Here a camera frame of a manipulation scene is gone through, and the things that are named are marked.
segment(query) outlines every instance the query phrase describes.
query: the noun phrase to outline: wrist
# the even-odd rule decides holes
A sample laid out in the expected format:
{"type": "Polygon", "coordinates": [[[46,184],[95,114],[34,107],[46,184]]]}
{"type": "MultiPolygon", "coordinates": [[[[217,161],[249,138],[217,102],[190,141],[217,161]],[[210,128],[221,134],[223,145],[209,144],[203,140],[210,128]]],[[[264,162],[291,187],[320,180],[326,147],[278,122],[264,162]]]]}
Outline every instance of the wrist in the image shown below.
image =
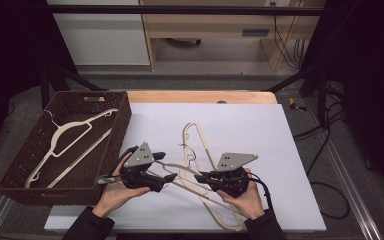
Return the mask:
{"type": "Polygon", "coordinates": [[[252,213],[249,214],[249,219],[251,220],[255,220],[261,216],[263,216],[265,213],[264,213],[264,210],[263,209],[258,209],[256,211],[253,211],[252,213]]]}
{"type": "Polygon", "coordinates": [[[100,205],[96,205],[95,208],[93,208],[92,213],[97,217],[107,218],[109,211],[105,210],[105,208],[101,207],[100,205]]]}

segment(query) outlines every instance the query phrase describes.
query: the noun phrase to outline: black sleeve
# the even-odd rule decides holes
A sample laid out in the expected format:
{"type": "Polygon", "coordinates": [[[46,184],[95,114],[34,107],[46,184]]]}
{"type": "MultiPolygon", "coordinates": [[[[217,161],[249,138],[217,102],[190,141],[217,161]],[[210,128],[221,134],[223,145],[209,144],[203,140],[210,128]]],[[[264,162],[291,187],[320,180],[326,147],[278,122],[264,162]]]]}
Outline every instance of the black sleeve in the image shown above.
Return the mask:
{"type": "Polygon", "coordinates": [[[104,240],[110,235],[114,221],[96,216],[92,213],[92,209],[86,207],[83,210],[62,240],[104,240]]]}
{"type": "Polygon", "coordinates": [[[245,225],[252,240],[287,239],[270,209],[265,210],[265,214],[259,218],[246,220],[245,225]]]}

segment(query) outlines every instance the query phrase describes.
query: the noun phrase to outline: hanger hook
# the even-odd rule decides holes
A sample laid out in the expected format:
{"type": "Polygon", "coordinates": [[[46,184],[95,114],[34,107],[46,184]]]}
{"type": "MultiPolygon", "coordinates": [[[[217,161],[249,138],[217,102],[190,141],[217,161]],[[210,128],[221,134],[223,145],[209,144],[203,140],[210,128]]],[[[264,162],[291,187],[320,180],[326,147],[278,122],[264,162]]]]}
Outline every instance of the hanger hook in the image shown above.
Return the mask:
{"type": "Polygon", "coordinates": [[[192,149],[192,148],[190,148],[187,144],[185,144],[185,143],[182,143],[182,144],[179,144],[179,146],[183,146],[183,147],[187,147],[189,150],[191,150],[192,151],[192,153],[189,153],[187,156],[188,157],[191,157],[190,159],[188,159],[188,165],[189,165],[189,167],[191,166],[191,161],[195,161],[196,160],[196,153],[195,153],[195,151],[192,149]]]}
{"type": "Polygon", "coordinates": [[[60,127],[60,126],[58,126],[58,124],[56,124],[55,122],[54,122],[54,115],[52,115],[52,113],[50,112],[50,111],[48,111],[48,110],[43,110],[44,112],[47,112],[47,113],[49,113],[49,115],[51,115],[51,121],[52,121],[52,123],[55,125],[55,126],[57,126],[58,128],[60,127]]]}

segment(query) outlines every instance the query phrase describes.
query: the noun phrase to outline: wooden table edge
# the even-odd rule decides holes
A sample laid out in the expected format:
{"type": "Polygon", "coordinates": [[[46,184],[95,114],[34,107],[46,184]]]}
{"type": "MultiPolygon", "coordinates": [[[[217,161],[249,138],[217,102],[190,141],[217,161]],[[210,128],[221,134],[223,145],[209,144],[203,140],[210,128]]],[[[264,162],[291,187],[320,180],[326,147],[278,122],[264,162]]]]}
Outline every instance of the wooden table edge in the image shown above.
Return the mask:
{"type": "Polygon", "coordinates": [[[131,103],[277,104],[272,92],[261,91],[127,91],[131,103]]]}

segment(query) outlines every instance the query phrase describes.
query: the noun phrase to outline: white cabinet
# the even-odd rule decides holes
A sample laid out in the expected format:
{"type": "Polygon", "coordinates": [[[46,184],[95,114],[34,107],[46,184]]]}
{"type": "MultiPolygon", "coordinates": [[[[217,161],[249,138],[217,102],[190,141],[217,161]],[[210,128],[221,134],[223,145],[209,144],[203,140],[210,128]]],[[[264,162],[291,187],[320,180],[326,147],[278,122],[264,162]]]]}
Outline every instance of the white cabinet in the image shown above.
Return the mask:
{"type": "MultiPolygon", "coordinates": [[[[49,4],[138,5],[137,0],[48,0],[49,4]]],[[[76,65],[149,65],[139,14],[54,14],[76,65]]]]}

